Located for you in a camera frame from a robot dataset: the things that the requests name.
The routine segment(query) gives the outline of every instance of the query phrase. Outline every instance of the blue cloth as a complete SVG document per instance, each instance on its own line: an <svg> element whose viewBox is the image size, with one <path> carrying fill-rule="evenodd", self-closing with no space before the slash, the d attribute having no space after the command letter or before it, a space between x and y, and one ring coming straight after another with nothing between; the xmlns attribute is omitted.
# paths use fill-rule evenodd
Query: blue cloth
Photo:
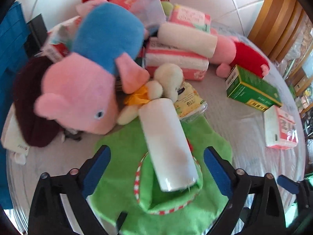
<svg viewBox="0 0 313 235"><path fill-rule="evenodd" d="M131 12L113 3L94 8L82 21L72 51L117 76L115 59L126 52L137 57L144 40L144 26Z"/></svg>
<svg viewBox="0 0 313 235"><path fill-rule="evenodd" d="M29 35L21 5L15 2L0 24L0 135L13 102L12 85L15 74L27 62L24 43ZM0 204L12 208L7 184L6 150L0 144Z"/></svg>

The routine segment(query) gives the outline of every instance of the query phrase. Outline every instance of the blue plush toy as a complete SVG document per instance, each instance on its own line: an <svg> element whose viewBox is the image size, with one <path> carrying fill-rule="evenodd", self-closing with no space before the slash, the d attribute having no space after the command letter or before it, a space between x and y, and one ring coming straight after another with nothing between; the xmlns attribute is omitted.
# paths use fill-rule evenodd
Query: blue plush toy
<svg viewBox="0 0 313 235"><path fill-rule="evenodd" d="M35 112L64 127L106 134L118 114L115 77L120 75L125 93L133 93L149 79L134 62L145 29L129 11L106 0L83 6L90 12L77 30L72 53L46 71Z"/></svg>

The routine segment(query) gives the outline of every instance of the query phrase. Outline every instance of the blue fabric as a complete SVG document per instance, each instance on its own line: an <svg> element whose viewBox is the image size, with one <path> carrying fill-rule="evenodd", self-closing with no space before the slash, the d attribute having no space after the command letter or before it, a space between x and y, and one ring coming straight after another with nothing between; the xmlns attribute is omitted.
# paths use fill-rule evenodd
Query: blue fabric
<svg viewBox="0 0 313 235"><path fill-rule="evenodd" d="M27 62L24 43L29 35L21 5L15 2L0 24L0 135L13 102L12 84L15 74ZM12 208L7 184L6 150L0 144L0 204Z"/></svg>
<svg viewBox="0 0 313 235"><path fill-rule="evenodd" d="M92 195L94 193L94 190L96 189L110 161L111 161L111 150L107 146L99 155L98 159L90 168L88 174L86 175L85 179L82 182L83 183L82 195L85 199L89 195Z"/></svg>
<svg viewBox="0 0 313 235"><path fill-rule="evenodd" d="M212 152L206 148L203 153L205 165L211 172L215 183L217 184L222 195L227 196L229 199L233 196L233 187L230 178L228 177L223 166L215 158Z"/></svg>
<svg viewBox="0 0 313 235"><path fill-rule="evenodd" d="M72 51L117 76L115 59L126 52L137 57L144 40L144 26L131 12L112 3L94 8L82 21Z"/></svg>
<svg viewBox="0 0 313 235"><path fill-rule="evenodd" d="M298 183L292 181L288 177L284 175L280 175L277 178L277 184L279 184L282 188L286 189L291 194L298 194L299 193L299 185Z"/></svg>

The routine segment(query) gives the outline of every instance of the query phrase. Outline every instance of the brown knit fabric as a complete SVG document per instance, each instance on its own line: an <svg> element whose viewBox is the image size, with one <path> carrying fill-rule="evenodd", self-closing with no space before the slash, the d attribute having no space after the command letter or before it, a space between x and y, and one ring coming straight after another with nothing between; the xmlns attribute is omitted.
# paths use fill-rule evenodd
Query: brown knit fabric
<svg viewBox="0 0 313 235"><path fill-rule="evenodd" d="M41 79L52 64L46 56L31 58L17 73L13 84L15 115L30 146L47 146L61 128L56 121L38 117L33 110L35 100L41 95Z"/></svg>

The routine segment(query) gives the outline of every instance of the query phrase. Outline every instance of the green towel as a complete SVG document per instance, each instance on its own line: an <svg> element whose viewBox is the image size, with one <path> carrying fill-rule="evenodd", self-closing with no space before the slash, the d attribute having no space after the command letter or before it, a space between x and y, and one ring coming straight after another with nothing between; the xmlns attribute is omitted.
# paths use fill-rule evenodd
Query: green towel
<svg viewBox="0 0 313 235"><path fill-rule="evenodd" d="M97 145L108 145L112 158L93 195L92 209L104 220L116 225L122 211L128 216L122 225L124 235L199 235L216 219L227 203L221 195L203 161L203 151L213 146L223 159L231 162L230 144L209 126L203 116L190 123L182 123L186 138L193 146L193 156L199 162L203 186L192 203L167 215L151 215L138 205L134 196L135 173L148 151L140 121L135 119L120 131L105 136Z"/></svg>
<svg viewBox="0 0 313 235"><path fill-rule="evenodd" d="M150 155L147 155L143 161L140 170L140 201L139 205L145 212L159 213L159 211L173 211L176 207L183 206L192 201L195 195L198 195L203 186L203 177L200 166L195 162L199 175L197 182L185 190L174 192L162 192L157 176L154 172Z"/></svg>

